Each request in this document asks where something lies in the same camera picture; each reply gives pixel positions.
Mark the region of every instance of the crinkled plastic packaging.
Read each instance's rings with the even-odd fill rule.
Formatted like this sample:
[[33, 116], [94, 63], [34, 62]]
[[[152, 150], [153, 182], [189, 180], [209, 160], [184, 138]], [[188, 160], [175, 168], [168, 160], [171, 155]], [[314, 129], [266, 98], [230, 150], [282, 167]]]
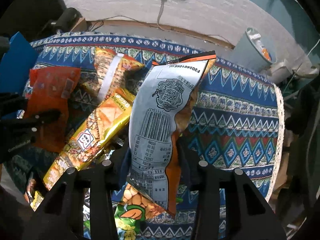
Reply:
[[78, 128], [53, 162], [44, 184], [50, 190], [69, 167], [85, 169], [130, 119], [134, 96], [126, 89], [116, 89]]
[[30, 70], [30, 85], [33, 86], [33, 91], [23, 117], [28, 118], [51, 109], [61, 112], [57, 121], [44, 124], [36, 132], [34, 146], [51, 152], [60, 152], [63, 149], [69, 116], [68, 98], [79, 77], [80, 68], [74, 67], [53, 66]]
[[29, 172], [24, 197], [33, 211], [36, 211], [46, 193], [47, 189], [45, 188], [42, 180], [40, 179], [38, 173], [32, 168]]
[[128, 182], [172, 216], [181, 175], [176, 140], [188, 126], [199, 84], [215, 60], [209, 51], [154, 67], [132, 108]]
[[140, 222], [164, 212], [164, 209], [146, 198], [130, 184], [117, 205], [115, 222], [119, 239], [135, 239], [140, 233]]
[[102, 163], [104, 160], [110, 159], [112, 153], [116, 148], [110, 144], [102, 149], [99, 155], [90, 163], [89, 168], [95, 168], [99, 163]]
[[94, 57], [97, 78], [83, 82], [82, 86], [89, 94], [97, 97], [98, 101], [101, 102], [108, 98], [115, 89], [125, 87], [126, 71], [136, 71], [143, 66], [143, 64], [128, 55], [97, 47]]

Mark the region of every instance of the power cord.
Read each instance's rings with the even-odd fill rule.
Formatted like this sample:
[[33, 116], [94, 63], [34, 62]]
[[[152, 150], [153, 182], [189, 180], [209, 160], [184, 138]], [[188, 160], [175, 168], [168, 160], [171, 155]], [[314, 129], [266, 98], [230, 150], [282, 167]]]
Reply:
[[[131, 17], [127, 17], [127, 16], [124, 16], [124, 15], [116, 15], [116, 16], [108, 17], [108, 18], [105, 18], [105, 19], [102, 19], [102, 20], [99, 20], [99, 21], [95, 22], [94, 25], [91, 25], [91, 28], [90, 28], [88, 31], [93, 32], [93, 31], [97, 30], [98, 28], [102, 27], [102, 26], [104, 25], [104, 21], [106, 21], [106, 20], [110, 20], [110, 19], [114, 19], [114, 18], [118, 18], [118, 17], [123, 17], [123, 18], [130, 19], [130, 20], [132, 20], [132, 21], [135, 21], [135, 22], [137, 22], [137, 23], [140, 23], [140, 24], [145, 25], [145, 26], [150, 27], [150, 28], [157, 28], [157, 29], [160, 29], [160, 30], [162, 30], [162, 31], [167, 31], [167, 32], [182, 33], [182, 34], [184, 34], [184, 35], [187, 35], [187, 36], [190, 36], [190, 37], [193, 37], [193, 38], [201, 39], [201, 38], [199, 38], [198, 36], [195, 36], [195, 35], [192, 35], [192, 34], [184, 33], [184, 32], [178, 31], [178, 30], [166, 30], [166, 29], [164, 29], [164, 28], [162, 28], [162, 27], [160, 26], [159, 21], [160, 21], [160, 18], [161, 18], [161, 16], [162, 16], [162, 13], [163, 13], [163, 10], [164, 10], [164, 3], [165, 3], [166, 1], [167, 1], [167, 0], [161, 0], [161, 6], [160, 6], [158, 18], [157, 18], [157, 27], [155, 27], [155, 26], [153, 26], [153, 25], [151, 25], [151, 24], [149, 24], [149, 23], [141, 22], [141, 21], [136, 20], [136, 19], [131, 18]], [[234, 47], [234, 45], [233, 45], [228, 39], [224, 38], [223, 36], [221, 36], [221, 35], [219, 35], [219, 34], [205, 34], [205, 35], [206, 35], [206, 36], [209, 36], [209, 37], [214, 37], [214, 36], [215, 36], [215, 37], [220, 37], [220, 38], [222, 38], [225, 42], [228, 42], [229, 44], [231, 44], [231, 45]]]
[[[313, 51], [313, 49], [319, 44], [319, 41], [320, 39], [318, 40], [318, 42], [313, 46], [313, 48], [309, 51], [309, 53], [307, 54], [307, 57], [310, 55], [310, 53]], [[292, 78], [290, 78], [289, 82], [287, 83], [287, 85], [285, 86], [284, 90], [283, 90], [283, 95], [284, 93], [286, 92], [288, 86], [290, 85], [291, 81], [294, 79], [294, 77], [297, 75], [300, 67], [302, 66], [303, 64], [301, 63], [300, 66], [297, 68], [297, 71], [294, 72], [294, 74], [292, 75]]]
[[160, 18], [161, 18], [161, 16], [162, 16], [162, 13], [163, 13], [164, 3], [165, 3], [166, 1], [167, 1], [167, 0], [161, 0], [160, 11], [159, 11], [158, 18], [157, 18], [158, 28], [159, 28], [160, 30], [163, 30], [163, 31], [165, 31], [165, 30], [160, 27], [159, 22], [160, 22]]

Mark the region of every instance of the red snack bag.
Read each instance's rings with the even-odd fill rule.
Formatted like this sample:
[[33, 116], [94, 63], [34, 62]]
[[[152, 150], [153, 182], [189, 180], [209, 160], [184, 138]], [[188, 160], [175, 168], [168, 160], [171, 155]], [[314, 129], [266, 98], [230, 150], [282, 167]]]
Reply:
[[61, 112], [56, 122], [44, 124], [36, 133], [34, 146], [60, 152], [65, 145], [65, 129], [69, 117], [68, 98], [80, 78], [80, 68], [46, 67], [30, 70], [33, 87], [23, 118], [57, 109]]

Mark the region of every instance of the patterned tablecloth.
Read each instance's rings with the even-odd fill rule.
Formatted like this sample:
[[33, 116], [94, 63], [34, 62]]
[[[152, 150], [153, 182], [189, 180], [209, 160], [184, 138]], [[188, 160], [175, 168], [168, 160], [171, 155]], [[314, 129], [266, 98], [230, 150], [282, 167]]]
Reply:
[[[40, 52], [35, 68], [80, 67], [82, 77], [87, 79], [95, 75], [95, 46], [128, 54], [146, 66], [127, 82], [131, 91], [136, 91], [141, 85], [141, 77], [151, 67], [152, 60], [161, 63], [200, 52], [169, 41], [102, 33], [57, 34], [31, 45]], [[31, 91], [27, 84], [25, 94]], [[69, 100], [67, 133], [75, 130], [96, 106], [96, 99], [77, 87]], [[283, 133], [284, 111], [279, 89], [265, 78], [218, 58], [200, 86], [198, 100], [184, 133], [190, 142], [189, 148], [217, 168], [242, 168], [269, 200], [280, 164]], [[43, 176], [56, 156], [55, 153], [30, 147], [5, 166], [24, 193], [29, 170], [34, 167]], [[123, 190], [114, 192], [114, 201], [120, 200]], [[141, 225], [136, 239], [190, 237], [198, 193], [180, 185], [177, 197], [183, 201], [177, 204], [175, 220], [166, 213], [149, 219]], [[226, 226], [223, 190], [220, 191], [220, 199], [220, 233], [223, 236]]]

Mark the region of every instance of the lace trim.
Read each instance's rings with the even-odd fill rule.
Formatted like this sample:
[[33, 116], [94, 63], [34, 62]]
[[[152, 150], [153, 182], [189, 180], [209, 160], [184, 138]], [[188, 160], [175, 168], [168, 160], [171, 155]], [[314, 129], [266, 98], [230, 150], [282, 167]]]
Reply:
[[268, 190], [268, 194], [266, 196], [266, 201], [269, 201], [271, 194], [273, 192], [273, 187], [276, 182], [276, 178], [278, 175], [278, 171], [280, 168], [281, 155], [282, 155], [282, 144], [284, 138], [284, 106], [283, 106], [283, 97], [281, 90], [273, 84], [276, 93], [277, 105], [278, 105], [278, 118], [279, 118], [279, 131], [278, 131], [278, 139], [276, 146], [276, 156], [275, 156], [275, 164], [273, 166], [273, 172], [270, 180], [270, 186]]

